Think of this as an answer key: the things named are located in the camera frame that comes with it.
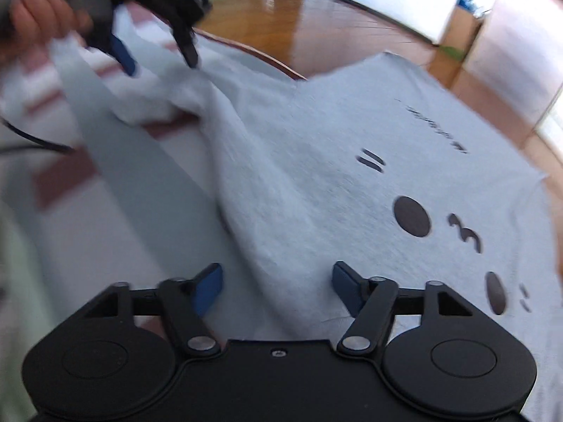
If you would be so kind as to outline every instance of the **black dot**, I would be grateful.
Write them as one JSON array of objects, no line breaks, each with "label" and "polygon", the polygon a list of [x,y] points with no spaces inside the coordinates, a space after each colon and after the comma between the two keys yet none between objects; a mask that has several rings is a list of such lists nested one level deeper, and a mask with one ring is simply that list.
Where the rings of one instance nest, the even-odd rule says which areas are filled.
[{"label": "black dot", "polygon": [[489,304],[491,305],[491,310],[496,315],[502,315],[506,310],[507,298],[502,281],[496,273],[493,273],[492,271],[486,273],[485,287],[487,291],[487,298],[489,299]]},{"label": "black dot", "polygon": [[397,197],[393,213],[399,226],[413,236],[423,238],[430,233],[430,217],[426,210],[409,197]]}]

